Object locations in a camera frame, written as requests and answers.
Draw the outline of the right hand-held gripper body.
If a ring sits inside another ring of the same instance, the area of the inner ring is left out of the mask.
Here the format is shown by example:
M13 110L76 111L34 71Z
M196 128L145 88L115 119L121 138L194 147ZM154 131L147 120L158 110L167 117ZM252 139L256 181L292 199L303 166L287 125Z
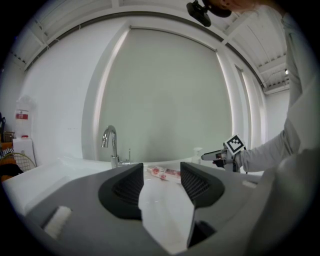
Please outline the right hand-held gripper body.
M219 160L233 162L238 153L246 149L246 144L239 134L234 134L223 143L223 148L219 153Z

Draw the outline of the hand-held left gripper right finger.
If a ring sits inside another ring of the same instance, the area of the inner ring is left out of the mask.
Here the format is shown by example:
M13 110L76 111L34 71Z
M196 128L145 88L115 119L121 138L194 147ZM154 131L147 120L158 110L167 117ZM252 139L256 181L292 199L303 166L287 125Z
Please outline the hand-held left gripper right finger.
M181 184L196 209L212 206L225 192L225 185L214 176L214 168L181 162Z

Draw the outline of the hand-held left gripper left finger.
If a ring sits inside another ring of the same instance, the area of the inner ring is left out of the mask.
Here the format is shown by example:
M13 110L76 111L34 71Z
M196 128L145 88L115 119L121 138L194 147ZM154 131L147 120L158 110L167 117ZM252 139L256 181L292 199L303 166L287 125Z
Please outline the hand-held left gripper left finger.
M125 220L142 220L139 198L144 186L142 163L110 169L98 190L103 207L115 217Z

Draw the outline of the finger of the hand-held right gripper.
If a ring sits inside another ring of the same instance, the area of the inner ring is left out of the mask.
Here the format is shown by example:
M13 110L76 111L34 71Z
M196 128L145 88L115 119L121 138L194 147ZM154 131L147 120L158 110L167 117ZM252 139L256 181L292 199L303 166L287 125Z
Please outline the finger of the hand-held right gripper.
M212 161L212 162L214 162L214 161L219 160L219 154L220 154L219 150L208 152L208 153L204 153L201 156L201 159L203 161Z

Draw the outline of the pink printed packet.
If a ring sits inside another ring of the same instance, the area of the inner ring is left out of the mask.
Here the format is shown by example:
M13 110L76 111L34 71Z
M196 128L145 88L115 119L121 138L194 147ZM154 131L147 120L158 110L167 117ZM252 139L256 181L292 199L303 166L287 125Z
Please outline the pink printed packet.
M181 184L181 172L178 170L149 165L147 171L161 180Z

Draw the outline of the person's right forearm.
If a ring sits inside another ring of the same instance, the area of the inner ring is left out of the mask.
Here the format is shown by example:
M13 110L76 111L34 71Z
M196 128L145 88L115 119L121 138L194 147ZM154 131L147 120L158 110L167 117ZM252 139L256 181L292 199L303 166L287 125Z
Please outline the person's right forearm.
M289 119L283 130L273 139L250 150L236 154L234 162L245 172L261 172L278 166L285 158L298 153L300 139Z

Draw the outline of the white spray bottle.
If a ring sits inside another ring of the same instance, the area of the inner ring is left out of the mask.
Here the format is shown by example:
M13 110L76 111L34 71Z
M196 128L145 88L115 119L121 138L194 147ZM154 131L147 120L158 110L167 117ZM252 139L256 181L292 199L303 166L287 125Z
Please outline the white spray bottle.
M191 162L193 164L201 164L201 160L202 160L202 148L201 147L195 147L193 149L193 153L194 155L191 158Z

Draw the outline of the person's right hand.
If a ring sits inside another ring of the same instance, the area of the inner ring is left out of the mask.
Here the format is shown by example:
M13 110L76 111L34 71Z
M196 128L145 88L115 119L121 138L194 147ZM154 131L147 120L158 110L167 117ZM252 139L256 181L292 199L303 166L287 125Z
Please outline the person's right hand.
M235 161L235 158L231 154L227 154L226 152L216 154L216 159L213 163L218 168L223 168L228 172L240 173L240 167Z

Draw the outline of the grey roller blind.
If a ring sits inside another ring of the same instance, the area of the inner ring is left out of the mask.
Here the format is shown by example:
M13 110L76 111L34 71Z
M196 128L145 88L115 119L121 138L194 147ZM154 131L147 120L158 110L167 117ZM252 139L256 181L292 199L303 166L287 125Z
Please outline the grey roller blind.
M243 121L244 121L244 140L246 143L246 148L251 148L252 142L252 119L251 119L251 107L249 101L249 95L247 91L247 86L245 83L244 72L237 65L235 65L238 77L239 77L239 92L241 98L241 104L243 108Z
M112 125L120 160L190 158L232 135L232 112L215 51L163 31L132 29L111 67L99 132Z

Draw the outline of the chrome faucet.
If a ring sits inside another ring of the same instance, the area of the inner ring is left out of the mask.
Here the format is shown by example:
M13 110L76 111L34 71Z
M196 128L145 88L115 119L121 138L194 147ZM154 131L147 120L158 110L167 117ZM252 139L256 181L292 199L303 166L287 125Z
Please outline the chrome faucet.
M109 142L111 142L111 156L110 162L111 167L117 168L119 166L126 166L131 164L131 150L129 149L128 159L121 161L117 151L117 131L113 125L109 125L106 127L105 131L102 135L101 147L108 148Z

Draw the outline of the white washbasin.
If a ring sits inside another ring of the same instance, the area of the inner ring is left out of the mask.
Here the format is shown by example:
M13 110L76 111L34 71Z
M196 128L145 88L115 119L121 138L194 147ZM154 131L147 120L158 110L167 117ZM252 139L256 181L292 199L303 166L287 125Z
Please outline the white washbasin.
M152 176L142 164L142 220L118 218L101 204L110 162L64 157L3 186L28 230L58 256L169 255L160 238L183 246L179 256L244 254L264 207L264 176L213 168L225 191L213 205L195 208L182 184Z

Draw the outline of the person's grey jacket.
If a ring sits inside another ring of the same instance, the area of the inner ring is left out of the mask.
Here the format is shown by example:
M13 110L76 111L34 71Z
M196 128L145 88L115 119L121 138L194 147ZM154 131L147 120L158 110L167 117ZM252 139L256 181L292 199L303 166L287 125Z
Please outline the person's grey jacket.
M294 18L286 13L289 107L284 124L285 157L320 148L320 64Z

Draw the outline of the black cloth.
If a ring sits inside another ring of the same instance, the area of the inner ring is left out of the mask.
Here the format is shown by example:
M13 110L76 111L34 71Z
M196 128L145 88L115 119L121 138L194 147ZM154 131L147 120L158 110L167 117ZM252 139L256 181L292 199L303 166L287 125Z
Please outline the black cloth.
M19 168L17 164L8 163L0 165L0 180L4 182L12 177L23 174L24 172Z

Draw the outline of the water jug red label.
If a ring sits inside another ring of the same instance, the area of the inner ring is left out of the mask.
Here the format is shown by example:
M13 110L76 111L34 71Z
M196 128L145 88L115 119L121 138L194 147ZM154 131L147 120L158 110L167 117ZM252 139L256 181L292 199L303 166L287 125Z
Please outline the water jug red label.
M36 108L35 101L28 95L21 96L16 102L14 132L17 138L30 137L32 119Z

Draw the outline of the striped cloth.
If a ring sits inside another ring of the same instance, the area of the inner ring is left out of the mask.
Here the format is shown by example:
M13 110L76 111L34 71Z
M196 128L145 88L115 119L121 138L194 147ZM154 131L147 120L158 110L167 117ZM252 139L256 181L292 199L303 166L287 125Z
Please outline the striped cloth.
M4 158L5 156L14 153L14 149L13 148L6 148L6 149L1 149L0 150L0 160L2 158Z

